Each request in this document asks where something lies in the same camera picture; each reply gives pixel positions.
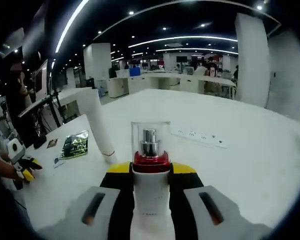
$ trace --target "computer monitor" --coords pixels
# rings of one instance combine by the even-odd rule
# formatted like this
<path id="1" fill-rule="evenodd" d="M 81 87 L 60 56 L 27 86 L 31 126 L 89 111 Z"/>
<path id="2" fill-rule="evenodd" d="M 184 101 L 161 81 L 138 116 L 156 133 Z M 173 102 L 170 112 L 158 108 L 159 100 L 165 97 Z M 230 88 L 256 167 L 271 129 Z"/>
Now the computer monitor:
<path id="1" fill-rule="evenodd" d="M 138 60 L 132 60 L 133 65 L 139 65 L 141 63 L 140 59 Z"/>
<path id="2" fill-rule="evenodd" d="M 188 59 L 187 56 L 176 56 L 177 63 L 187 63 Z"/>
<path id="3" fill-rule="evenodd" d="M 188 74 L 188 75 L 193 75 L 194 72 L 195 72 L 195 69 L 194 69 L 193 66 L 186 66 L 186 67 L 185 67 L 185 71 L 186 71 L 186 74 Z"/>
<path id="4" fill-rule="evenodd" d="M 46 60 L 41 67 L 36 71 L 34 77 L 35 100 L 39 101 L 47 96 L 47 66 Z"/>

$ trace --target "clear bottle cap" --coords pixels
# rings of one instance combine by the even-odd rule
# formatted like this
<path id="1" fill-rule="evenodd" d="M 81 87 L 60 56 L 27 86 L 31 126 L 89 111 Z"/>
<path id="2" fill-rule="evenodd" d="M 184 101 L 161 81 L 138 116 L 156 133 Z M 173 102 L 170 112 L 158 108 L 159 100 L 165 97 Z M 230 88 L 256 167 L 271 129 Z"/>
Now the clear bottle cap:
<path id="1" fill-rule="evenodd" d="M 161 173 L 170 169 L 170 122 L 132 122 L 133 170 Z"/>

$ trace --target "yellow robotic hand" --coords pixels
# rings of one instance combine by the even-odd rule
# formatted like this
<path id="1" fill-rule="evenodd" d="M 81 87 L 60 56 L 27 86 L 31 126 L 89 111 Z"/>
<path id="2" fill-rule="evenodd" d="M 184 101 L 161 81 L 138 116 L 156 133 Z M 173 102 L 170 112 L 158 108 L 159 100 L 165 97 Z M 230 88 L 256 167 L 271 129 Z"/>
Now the yellow robotic hand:
<path id="1" fill-rule="evenodd" d="M 32 170 L 41 170 L 42 167 L 38 163 L 38 160 L 31 156 L 23 156 L 14 165 L 18 176 L 28 182 L 35 179 L 32 174 Z"/>

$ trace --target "blue box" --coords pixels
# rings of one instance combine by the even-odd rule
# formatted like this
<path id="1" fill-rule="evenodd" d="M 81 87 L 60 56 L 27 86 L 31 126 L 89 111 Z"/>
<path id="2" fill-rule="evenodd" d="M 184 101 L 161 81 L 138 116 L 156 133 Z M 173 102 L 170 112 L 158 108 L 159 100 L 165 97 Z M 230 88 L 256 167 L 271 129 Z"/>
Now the blue box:
<path id="1" fill-rule="evenodd" d="M 129 68 L 129 73 L 130 73 L 130 77 L 140 76 L 141 75 L 140 67 L 138 67 L 138 66 L 130 67 Z"/>

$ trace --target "small card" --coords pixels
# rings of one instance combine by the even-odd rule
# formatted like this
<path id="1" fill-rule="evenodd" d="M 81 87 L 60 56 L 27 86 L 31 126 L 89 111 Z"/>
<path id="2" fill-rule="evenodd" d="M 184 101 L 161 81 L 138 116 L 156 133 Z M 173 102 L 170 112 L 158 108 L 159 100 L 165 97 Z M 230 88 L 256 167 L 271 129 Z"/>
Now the small card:
<path id="1" fill-rule="evenodd" d="M 55 159 L 54 159 L 54 168 L 57 168 L 57 167 L 59 167 L 59 166 L 61 166 L 62 164 L 64 164 L 65 163 L 65 161 L 64 160 L 60 160 L 59 159 L 59 157 L 56 157 Z"/>
<path id="2" fill-rule="evenodd" d="M 57 145 L 57 142 L 58 142 L 58 138 L 50 140 L 46 148 L 48 149 L 54 147 L 55 145 Z"/>

